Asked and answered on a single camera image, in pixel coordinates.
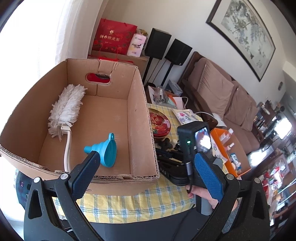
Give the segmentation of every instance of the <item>collapsible silicone funnel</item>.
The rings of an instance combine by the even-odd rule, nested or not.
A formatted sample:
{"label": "collapsible silicone funnel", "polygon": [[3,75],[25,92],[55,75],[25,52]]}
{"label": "collapsible silicone funnel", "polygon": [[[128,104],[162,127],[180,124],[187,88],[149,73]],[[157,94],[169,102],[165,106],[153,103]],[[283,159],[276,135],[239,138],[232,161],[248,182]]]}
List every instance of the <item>collapsible silicone funnel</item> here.
{"label": "collapsible silicone funnel", "polygon": [[89,154],[91,151],[97,151],[101,156],[101,164],[105,167],[112,167],[115,163],[117,147],[114,140],[114,134],[109,133],[109,138],[105,142],[86,146],[84,152]]}

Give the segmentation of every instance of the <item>white curtain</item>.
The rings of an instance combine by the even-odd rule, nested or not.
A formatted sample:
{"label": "white curtain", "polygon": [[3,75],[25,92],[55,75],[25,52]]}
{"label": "white curtain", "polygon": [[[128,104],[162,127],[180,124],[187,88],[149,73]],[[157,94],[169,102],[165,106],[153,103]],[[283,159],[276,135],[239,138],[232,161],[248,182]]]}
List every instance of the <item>white curtain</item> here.
{"label": "white curtain", "polygon": [[[87,58],[102,2],[24,0],[14,11],[0,32],[0,132],[19,101],[50,69],[66,58]],[[11,167],[0,157],[0,208],[8,219],[23,221],[24,211],[11,188]]]}

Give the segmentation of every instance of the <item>black speaker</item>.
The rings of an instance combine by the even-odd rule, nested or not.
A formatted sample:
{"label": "black speaker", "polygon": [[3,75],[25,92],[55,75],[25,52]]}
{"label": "black speaker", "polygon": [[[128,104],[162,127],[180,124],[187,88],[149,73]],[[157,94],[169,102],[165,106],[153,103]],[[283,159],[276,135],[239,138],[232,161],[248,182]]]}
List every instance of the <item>black speaker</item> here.
{"label": "black speaker", "polygon": [[175,39],[165,58],[175,65],[183,65],[191,50],[190,46]]}
{"label": "black speaker", "polygon": [[169,33],[153,28],[145,48],[145,55],[162,60],[170,38]]}

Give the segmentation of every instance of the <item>screw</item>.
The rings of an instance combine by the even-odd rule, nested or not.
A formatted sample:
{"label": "screw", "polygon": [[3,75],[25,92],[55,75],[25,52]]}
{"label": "screw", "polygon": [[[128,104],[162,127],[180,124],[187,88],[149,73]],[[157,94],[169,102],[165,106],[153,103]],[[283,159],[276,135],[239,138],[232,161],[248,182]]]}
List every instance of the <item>screw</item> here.
{"label": "screw", "polygon": [[232,174],[227,174],[227,175],[226,175],[226,178],[227,178],[228,180],[233,180],[233,179],[234,179],[234,176],[233,176]]}
{"label": "screw", "polygon": [[254,181],[255,181],[256,183],[258,183],[258,184],[261,183],[261,180],[260,180],[259,178],[257,178],[257,177],[254,179]]}
{"label": "screw", "polygon": [[40,181],[40,177],[36,177],[36,178],[34,178],[34,182],[35,183],[37,183],[37,182],[39,182]]}
{"label": "screw", "polygon": [[67,173],[64,173],[64,174],[61,175],[61,179],[62,180],[65,180],[67,178],[68,178],[68,174]]}

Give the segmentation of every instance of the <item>picture frame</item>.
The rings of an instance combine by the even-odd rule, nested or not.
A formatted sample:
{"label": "picture frame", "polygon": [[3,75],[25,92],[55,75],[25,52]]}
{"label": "picture frame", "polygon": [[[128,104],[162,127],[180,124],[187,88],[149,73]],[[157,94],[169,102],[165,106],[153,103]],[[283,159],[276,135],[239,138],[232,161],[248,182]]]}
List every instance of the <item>picture frame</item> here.
{"label": "picture frame", "polygon": [[217,0],[206,23],[236,49],[260,82],[276,47],[252,3],[249,0]]}

